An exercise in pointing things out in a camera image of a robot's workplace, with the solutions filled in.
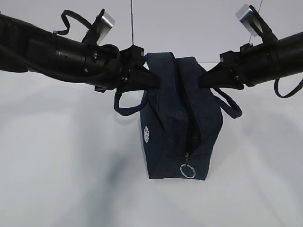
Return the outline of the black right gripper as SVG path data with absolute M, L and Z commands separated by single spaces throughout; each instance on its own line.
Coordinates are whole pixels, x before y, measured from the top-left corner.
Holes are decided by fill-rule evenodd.
M 245 44 L 220 54 L 220 63 L 198 77 L 200 88 L 243 90 L 260 84 L 260 46 Z

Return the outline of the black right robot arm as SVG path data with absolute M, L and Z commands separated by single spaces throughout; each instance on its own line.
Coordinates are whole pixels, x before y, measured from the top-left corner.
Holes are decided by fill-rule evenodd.
M 303 34 L 262 43 L 246 44 L 239 52 L 220 54 L 221 61 L 198 78 L 200 88 L 242 90 L 303 71 Z

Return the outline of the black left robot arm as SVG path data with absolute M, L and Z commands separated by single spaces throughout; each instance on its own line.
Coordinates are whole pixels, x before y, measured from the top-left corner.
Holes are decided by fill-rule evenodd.
M 98 92 L 159 88 L 160 78 L 144 67 L 143 48 L 132 45 L 121 51 L 112 44 L 101 45 L 114 25 L 105 10 L 93 23 L 70 10 L 65 10 L 61 18 L 66 28 L 49 32 L 1 15 L 0 69 L 84 83 Z

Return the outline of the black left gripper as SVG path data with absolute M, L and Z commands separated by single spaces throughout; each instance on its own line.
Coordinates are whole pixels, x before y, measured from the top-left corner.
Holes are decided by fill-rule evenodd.
M 125 93 L 159 88 L 160 77 L 143 65 L 144 49 L 131 45 L 104 66 L 101 77 L 93 82 L 94 90 L 104 93 L 116 89 L 117 93 Z

